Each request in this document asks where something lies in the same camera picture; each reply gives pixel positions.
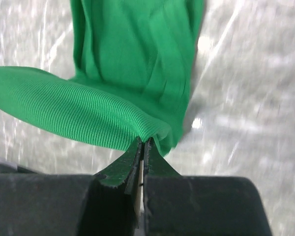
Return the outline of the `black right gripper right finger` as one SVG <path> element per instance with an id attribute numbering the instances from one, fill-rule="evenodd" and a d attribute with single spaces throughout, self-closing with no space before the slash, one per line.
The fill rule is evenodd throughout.
<path id="1" fill-rule="evenodd" d="M 161 156 L 153 138 L 145 142 L 144 177 L 178 177 L 180 174 Z"/>

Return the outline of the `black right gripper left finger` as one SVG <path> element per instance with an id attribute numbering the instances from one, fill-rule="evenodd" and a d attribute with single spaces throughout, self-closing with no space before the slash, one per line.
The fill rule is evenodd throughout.
<path id="1" fill-rule="evenodd" d="M 94 175 L 93 195 L 107 196 L 108 191 L 118 190 L 136 197 L 139 189 L 143 142 L 135 138 L 119 158 Z"/>

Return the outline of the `green tank top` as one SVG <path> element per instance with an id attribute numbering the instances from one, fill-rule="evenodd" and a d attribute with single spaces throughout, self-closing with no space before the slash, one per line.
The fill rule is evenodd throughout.
<path id="1" fill-rule="evenodd" d="M 183 134 L 202 0 L 73 0 L 76 74 L 0 66 L 0 109 L 51 133 L 161 155 Z"/>

